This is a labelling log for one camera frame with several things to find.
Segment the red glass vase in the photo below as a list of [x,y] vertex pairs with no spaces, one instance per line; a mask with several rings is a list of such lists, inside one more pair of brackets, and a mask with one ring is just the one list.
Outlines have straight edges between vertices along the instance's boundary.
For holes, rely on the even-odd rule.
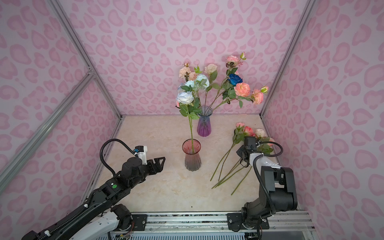
[[200,169],[202,160],[199,155],[201,143],[197,140],[188,139],[182,145],[185,153],[185,167],[187,170],[194,172]]

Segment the cream rose flower stem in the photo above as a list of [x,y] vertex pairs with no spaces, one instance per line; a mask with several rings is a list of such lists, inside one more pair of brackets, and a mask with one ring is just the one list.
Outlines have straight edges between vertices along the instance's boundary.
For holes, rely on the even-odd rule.
[[208,93],[209,93],[209,91],[212,90],[212,89],[216,89],[216,90],[220,91],[219,84],[214,82],[216,80],[217,76],[218,76],[218,66],[215,65],[215,64],[208,64],[207,66],[205,66],[205,74],[208,77],[208,84],[209,84],[209,86],[207,87],[206,92],[205,92],[205,101],[204,101],[204,103],[205,103],[206,106],[211,107],[213,105],[213,103],[215,102],[216,97],[208,105],[207,100],[208,100]]

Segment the peach carnation flower stem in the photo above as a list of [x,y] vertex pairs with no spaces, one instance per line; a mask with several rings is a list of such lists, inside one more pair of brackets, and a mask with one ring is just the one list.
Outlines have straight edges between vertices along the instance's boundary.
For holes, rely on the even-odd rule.
[[184,66],[179,70],[179,78],[183,79],[185,81],[185,85],[194,88],[195,87],[195,81],[197,79],[198,74],[189,66],[189,63],[184,63]]

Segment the coral pink rose stem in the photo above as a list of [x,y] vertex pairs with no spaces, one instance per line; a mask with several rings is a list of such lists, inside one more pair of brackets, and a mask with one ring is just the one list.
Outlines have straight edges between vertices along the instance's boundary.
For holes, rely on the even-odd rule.
[[237,83],[235,85],[228,83],[228,86],[219,91],[217,101],[220,100],[220,103],[214,107],[214,110],[224,105],[237,105],[240,109],[247,103],[258,106],[264,102],[264,98],[268,92],[268,86],[252,89],[250,85],[246,83]]

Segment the dark blue rose stem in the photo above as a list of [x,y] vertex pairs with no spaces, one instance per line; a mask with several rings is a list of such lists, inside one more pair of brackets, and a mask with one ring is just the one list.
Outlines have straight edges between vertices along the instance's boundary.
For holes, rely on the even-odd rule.
[[227,98],[234,99],[236,97],[235,86],[240,83],[243,83],[243,79],[241,77],[236,74],[230,74],[222,87],[224,90],[222,94],[223,100]]

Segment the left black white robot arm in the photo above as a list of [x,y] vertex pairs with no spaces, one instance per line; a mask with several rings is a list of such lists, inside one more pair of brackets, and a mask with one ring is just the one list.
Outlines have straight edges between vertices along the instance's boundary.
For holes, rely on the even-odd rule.
[[101,234],[113,230],[132,231],[141,227],[143,220],[135,223],[131,212],[119,201],[131,193],[138,184],[143,183],[147,176],[156,175],[163,171],[166,158],[155,158],[143,164],[138,157],[129,158],[122,166],[122,170],[107,180],[101,187],[93,190],[87,200],[78,208],[59,220],[57,223],[40,232],[30,231],[23,240],[69,240],[86,229],[86,225],[106,210],[110,210],[108,217],[114,223],[100,226]]

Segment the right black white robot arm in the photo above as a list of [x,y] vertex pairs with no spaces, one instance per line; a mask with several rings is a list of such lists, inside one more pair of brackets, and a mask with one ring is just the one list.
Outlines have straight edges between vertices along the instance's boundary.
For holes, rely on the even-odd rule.
[[283,152],[283,147],[276,142],[245,137],[237,154],[255,171],[259,181],[259,197],[245,203],[239,214],[227,214],[229,230],[256,230],[258,235],[261,235],[269,217],[278,212],[297,209],[298,198],[293,170],[270,160]]

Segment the pink carnation flower stem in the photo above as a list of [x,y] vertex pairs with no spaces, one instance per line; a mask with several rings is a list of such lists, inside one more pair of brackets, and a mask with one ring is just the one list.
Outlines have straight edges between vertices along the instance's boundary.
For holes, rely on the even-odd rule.
[[224,90],[222,89],[222,87],[223,87],[224,82],[228,79],[230,74],[236,74],[236,75],[239,76],[238,68],[242,65],[242,63],[246,59],[247,58],[246,58],[246,53],[245,52],[241,52],[239,56],[230,55],[230,56],[228,56],[226,58],[226,76],[221,81],[221,83],[219,84],[220,91],[217,90],[217,94],[215,96],[216,97],[215,102],[218,101],[219,99],[221,99],[222,101],[221,101],[220,104],[218,104],[216,107],[214,107],[213,110],[216,110],[218,107],[220,107],[223,104],[230,104],[232,100],[235,100],[237,98],[237,94],[236,94],[236,97],[234,99],[227,98],[227,99],[223,100],[222,94],[223,94]]

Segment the white lavender rose stem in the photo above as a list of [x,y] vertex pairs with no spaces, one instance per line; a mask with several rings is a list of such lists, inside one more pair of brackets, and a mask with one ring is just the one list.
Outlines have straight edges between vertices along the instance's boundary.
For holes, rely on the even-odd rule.
[[195,154],[195,140],[193,135],[193,120],[197,120],[199,116],[196,113],[197,108],[195,107],[195,97],[192,92],[180,92],[177,94],[176,101],[179,104],[179,112],[183,117],[186,117],[189,122],[189,128],[190,128],[190,143],[191,147],[189,152],[191,154]]

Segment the purple blue glass vase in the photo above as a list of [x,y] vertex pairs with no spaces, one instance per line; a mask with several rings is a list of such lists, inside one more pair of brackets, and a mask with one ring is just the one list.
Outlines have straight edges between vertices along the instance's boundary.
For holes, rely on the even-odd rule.
[[210,117],[213,114],[213,109],[209,106],[201,106],[201,110],[197,132],[201,137],[208,137],[212,132]]

